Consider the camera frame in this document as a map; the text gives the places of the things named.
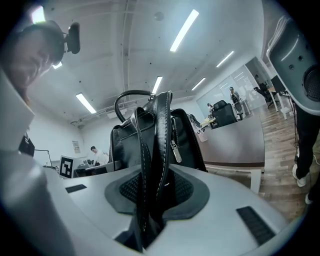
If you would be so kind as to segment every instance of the white ceiling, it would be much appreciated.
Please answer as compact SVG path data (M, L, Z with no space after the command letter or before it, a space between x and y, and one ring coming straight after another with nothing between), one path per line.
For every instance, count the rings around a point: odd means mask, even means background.
M83 93L95 110L113 106L121 92L150 90L163 76L158 93L171 90L184 98L203 77L203 87L237 55L262 48L260 0L53 0L45 5L47 20L64 32L80 24L81 50L64 55L63 66L50 70L30 87L32 102L75 121L89 112L75 97ZM192 9L198 17L176 52L170 52ZM155 13L164 19L157 21ZM219 68L217 64L234 54Z

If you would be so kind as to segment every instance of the zipper pull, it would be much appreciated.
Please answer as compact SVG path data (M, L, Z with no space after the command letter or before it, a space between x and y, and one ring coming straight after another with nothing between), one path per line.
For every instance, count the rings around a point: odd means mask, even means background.
M181 163L181 162L182 162L182 158L181 158L179 149L178 149L178 147L177 147L177 144L175 143L174 140L171 140L171 148L172 148L172 150L173 150L173 154L174 154L175 160L176 160L178 163Z

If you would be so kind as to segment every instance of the black pants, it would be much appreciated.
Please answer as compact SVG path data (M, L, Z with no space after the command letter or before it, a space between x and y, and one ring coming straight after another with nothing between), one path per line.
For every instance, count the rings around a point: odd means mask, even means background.
M299 158L297 159L296 176L298 179L305 177L314 159L313 146L316 143L319 129L320 116L309 114L295 105L296 128L299 134ZM320 192L320 179L318 178L309 192L309 200L314 200Z

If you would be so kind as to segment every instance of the white sneaker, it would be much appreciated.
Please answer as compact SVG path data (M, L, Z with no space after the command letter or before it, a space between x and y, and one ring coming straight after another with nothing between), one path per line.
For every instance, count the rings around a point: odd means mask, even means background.
M309 197L308 197L308 196L309 196L309 193L305 195L305 200L304 200L304 201L305 201L305 203L306 203L307 205L311 205L314 201L309 200Z
M297 168L298 168L298 166L295 164L292 168L292 175L296 179L297 185L301 188L306 185L306 177L298 179L297 178Z

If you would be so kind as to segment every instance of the glass wall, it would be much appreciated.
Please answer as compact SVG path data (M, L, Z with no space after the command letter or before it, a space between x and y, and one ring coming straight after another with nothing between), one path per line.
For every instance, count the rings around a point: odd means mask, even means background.
M250 110L266 104L265 98L254 90L254 87L257 87L258 84L245 66L241 66L233 72L231 77L237 85L240 97L246 100Z
M250 110L266 104L265 98L254 90L258 84L249 70L243 65L237 71L224 79L216 87L199 98L196 103L199 105L203 115L207 117L209 110L207 104L215 104L221 100L232 104L230 98L230 87L239 93L240 98L247 102Z

